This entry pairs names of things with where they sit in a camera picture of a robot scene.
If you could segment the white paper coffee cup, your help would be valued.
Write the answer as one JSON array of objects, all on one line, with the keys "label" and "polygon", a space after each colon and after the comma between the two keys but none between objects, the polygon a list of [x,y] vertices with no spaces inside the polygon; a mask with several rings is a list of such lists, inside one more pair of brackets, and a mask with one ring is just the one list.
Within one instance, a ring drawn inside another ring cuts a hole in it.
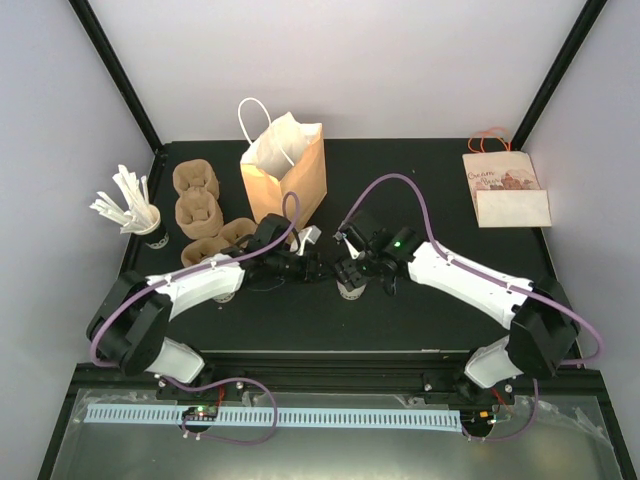
[{"label": "white paper coffee cup", "polygon": [[225,295],[219,295],[219,296],[213,297],[213,300],[216,303],[224,304],[224,303],[230,302],[234,298],[234,296],[235,296],[235,293],[231,292]]},{"label": "white paper coffee cup", "polygon": [[337,281],[338,292],[340,296],[349,301],[357,300],[361,297],[366,289],[366,285],[362,285],[360,287],[347,287],[345,284]]}]

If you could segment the cup of white wrapped stirrers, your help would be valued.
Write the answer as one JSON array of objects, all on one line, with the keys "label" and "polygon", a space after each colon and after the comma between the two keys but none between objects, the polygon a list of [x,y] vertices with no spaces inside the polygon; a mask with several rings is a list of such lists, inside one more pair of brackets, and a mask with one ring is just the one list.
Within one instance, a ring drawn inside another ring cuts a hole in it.
[{"label": "cup of white wrapped stirrers", "polygon": [[122,235],[136,236],[152,250],[164,248],[169,243],[169,233],[159,209],[151,203],[148,177],[139,177],[120,164],[112,180],[119,188],[126,207],[119,206],[106,192],[98,191],[89,208],[117,224]]}]

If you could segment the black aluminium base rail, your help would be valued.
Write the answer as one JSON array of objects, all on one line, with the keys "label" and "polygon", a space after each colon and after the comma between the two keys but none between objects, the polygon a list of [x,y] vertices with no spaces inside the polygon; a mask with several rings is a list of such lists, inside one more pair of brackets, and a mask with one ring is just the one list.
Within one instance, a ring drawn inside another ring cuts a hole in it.
[{"label": "black aluminium base rail", "polygon": [[[405,394],[429,400],[465,402],[457,386],[463,382],[463,365],[469,352],[440,353],[203,353],[205,367],[189,387],[204,387],[228,378],[249,378],[274,393]],[[542,396],[588,396],[608,401],[599,371],[585,366],[564,366],[550,379],[538,380]],[[143,373],[126,376],[118,369],[78,364],[68,394],[81,388],[160,390],[171,399],[217,399],[215,393],[179,393],[164,378]],[[525,376],[498,383],[504,400],[531,394],[532,380]]]}]

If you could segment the brown pulp cup carrier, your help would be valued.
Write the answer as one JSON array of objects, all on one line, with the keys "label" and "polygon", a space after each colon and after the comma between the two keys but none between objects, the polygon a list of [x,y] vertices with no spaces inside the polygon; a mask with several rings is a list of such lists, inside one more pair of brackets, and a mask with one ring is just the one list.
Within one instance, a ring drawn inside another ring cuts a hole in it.
[{"label": "brown pulp cup carrier", "polygon": [[236,244],[246,235],[253,234],[257,224],[245,217],[237,218],[225,224],[220,232],[213,237],[195,240],[188,244],[181,253],[184,267],[199,264],[205,258],[214,256],[222,250]]}]

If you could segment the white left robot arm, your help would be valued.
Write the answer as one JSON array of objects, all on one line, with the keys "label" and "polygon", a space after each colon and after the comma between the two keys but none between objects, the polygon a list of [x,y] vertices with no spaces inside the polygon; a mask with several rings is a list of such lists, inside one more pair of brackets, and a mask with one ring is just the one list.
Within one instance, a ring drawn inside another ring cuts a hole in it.
[{"label": "white left robot arm", "polygon": [[182,270],[149,277],[121,274],[87,328],[93,360],[127,376],[170,377],[191,398],[207,397],[215,384],[213,372],[195,349],[168,337],[169,323],[209,300],[228,302],[249,285],[320,280],[327,272],[311,248],[320,235],[316,226],[297,230],[277,214],[259,223],[239,218],[218,236],[191,244]]}]

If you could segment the brown paper takeout bag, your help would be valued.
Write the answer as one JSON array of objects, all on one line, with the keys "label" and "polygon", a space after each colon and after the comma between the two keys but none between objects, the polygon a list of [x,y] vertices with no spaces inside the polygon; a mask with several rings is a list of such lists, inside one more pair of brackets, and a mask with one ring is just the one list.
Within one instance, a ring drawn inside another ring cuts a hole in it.
[{"label": "brown paper takeout bag", "polygon": [[285,213],[295,228],[305,228],[327,195],[324,131],[321,123],[300,123],[287,112],[267,119],[267,128],[251,138],[237,109],[249,144],[240,171],[255,222],[269,213]]}]

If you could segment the stack of pulp cup carriers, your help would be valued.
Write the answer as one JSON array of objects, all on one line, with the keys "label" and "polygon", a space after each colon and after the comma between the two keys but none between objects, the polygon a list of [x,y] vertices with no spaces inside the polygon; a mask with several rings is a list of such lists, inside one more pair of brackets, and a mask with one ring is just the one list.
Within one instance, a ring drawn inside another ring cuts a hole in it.
[{"label": "stack of pulp cup carriers", "polygon": [[194,159],[178,164],[172,174],[178,194],[175,220],[191,240],[215,237],[224,225],[219,205],[220,186],[211,164]]}]

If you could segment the black frame post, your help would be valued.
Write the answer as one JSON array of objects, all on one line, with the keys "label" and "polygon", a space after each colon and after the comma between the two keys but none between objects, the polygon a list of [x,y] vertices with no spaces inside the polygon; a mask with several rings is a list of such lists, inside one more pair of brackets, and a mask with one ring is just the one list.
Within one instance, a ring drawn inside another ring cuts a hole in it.
[{"label": "black frame post", "polygon": [[588,0],[584,3],[513,135],[511,140],[513,150],[520,151],[524,147],[607,3],[607,0]]},{"label": "black frame post", "polygon": [[163,143],[90,2],[87,0],[69,0],[68,3],[80,21],[144,139],[151,151],[156,154],[162,149]]}]

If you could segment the black right frame post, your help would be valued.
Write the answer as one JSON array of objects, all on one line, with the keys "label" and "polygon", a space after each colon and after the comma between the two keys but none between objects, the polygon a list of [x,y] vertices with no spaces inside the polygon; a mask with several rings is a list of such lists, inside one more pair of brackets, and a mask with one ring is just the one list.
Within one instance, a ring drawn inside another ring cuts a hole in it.
[{"label": "black right frame post", "polygon": [[520,151],[524,147],[607,3],[607,0],[588,0],[584,3],[513,135],[511,140],[513,150]]}]

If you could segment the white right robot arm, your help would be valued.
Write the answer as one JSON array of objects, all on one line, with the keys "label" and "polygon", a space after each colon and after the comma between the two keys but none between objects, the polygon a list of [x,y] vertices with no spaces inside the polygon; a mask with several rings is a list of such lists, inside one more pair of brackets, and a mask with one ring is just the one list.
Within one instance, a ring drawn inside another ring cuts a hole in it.
[{"label": "white right robot arm", "polygon": [[455,377],[456,394],[467,403],[479,402],[512,377],[554,377],[580,331],[567,313],[564,288],[553,278],[533,282],[457,259],[410,228],[390,232],[363,211],[334,237],[348,251],[334,267],[343,297],[358,298],[373,279],[393,296],[397,280],[405,278],[478,309],[507,330],[505,337],[475,349]]}]

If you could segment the black left frame post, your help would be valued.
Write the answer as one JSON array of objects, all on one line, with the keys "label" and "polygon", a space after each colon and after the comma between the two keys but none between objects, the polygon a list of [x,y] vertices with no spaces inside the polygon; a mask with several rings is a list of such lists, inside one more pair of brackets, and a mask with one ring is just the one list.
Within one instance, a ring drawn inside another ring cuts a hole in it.
[{"label": "black left frame post", "polygon": [[69,0],[68,3],[80,21],[144,139],[151,151],[156,154],[162,149],[163,143],[90,2],[87,0]]}]

